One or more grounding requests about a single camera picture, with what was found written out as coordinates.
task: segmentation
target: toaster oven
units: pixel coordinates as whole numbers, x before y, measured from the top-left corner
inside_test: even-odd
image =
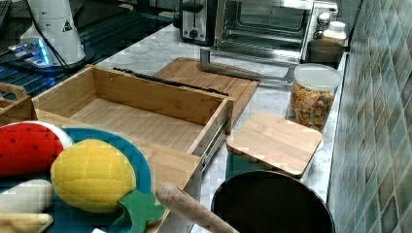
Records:
[[[201,66],[232,76],[291,83],[294,67],[304,60],[307,44],[322,28],[319,15],[325,13],[335,20],[337,5],[312,0],[218,1],[214,45],[201,49]],[[266,77],[226,70],[211,64],[211,53],[275,63],[289,71],[285,77]]]

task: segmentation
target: wooden cutting board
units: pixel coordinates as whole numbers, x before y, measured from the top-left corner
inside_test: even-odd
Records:
[[[319,131],[257,112],[227,139],[227,149],[266,170],[300,178],[321,139]]]
[[[223,64],[217,65],[245,71],[237,67]],[[165,80],[214,88],[218,91],[227,93],[229,97],[233,97],[235,99],[233,104],[231,125],[234,125],[237,122],[237,119],[243,113],[243,110],[248,105],[259,85],[259,81],[251,81],[204,72],[201,70],[198,59],[186,57],[176,58],[158,71],[155,76]]]

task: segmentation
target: black pot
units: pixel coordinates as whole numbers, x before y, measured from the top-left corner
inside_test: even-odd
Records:
[[[329,210],[312,189],[270,171],[246,172],[222,183],[212,212],[241,233],[334,232]]]

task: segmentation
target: tile backsplash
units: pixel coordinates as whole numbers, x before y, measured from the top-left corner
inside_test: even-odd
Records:
[[[327,202],[337,232],[412,232],[411,12],[410,0],[361,6]]]

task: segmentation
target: wooden box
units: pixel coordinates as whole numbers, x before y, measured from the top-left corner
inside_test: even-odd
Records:
[[[233,100],[88,66],[33,99],[36,109],[199,155],[230,130]]]

